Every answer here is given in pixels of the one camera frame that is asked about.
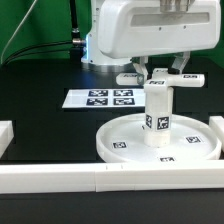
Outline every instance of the green background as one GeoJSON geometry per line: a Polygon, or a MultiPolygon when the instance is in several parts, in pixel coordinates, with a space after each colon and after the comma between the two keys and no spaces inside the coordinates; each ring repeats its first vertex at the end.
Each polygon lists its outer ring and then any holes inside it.
{"type": "MultiPolygon", "coordinates": [[[[33,0],[0,0],[0,53],[29,9],[33,0]]],[[[90,0],[76,0],[79,28],[82,37],[91,28],[90,0]]],[[[194,52],[206,56],[224,67],[224,4],[222,4],[221,38],[212,50],[194,52]]],[[[5,57],[26,46],[71,39],[69,0],[39,0],[33,12],[7,50],[5,57]]],[[[38,55],[41,57],[68,57],[68,53],[38,55]]]]}

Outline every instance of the black tabletop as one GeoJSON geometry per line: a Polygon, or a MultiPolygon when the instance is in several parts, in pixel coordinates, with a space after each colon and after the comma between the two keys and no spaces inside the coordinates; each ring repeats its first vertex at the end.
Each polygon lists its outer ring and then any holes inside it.
{"type": "MultiPolygon", "coordinates": [[[[153,58],[149,71],[170,58],[153,58]]],[[[174,112],[208,122],[224,113],[224,70],[192,58],[186,73],[204,73],[204,88],[176,88],[174,112]]],[[[122,88],[117,74],[82,70],[69,60],[24,60],[0,70],[0,120],[13,120],[15,138],[2,164],[102,162],[95,135],[106,121],[143,108],[63,110],[69,89],[122,88]]],[[[0,223],[221,224],[224,190],[0,195],[0,223]]]]}

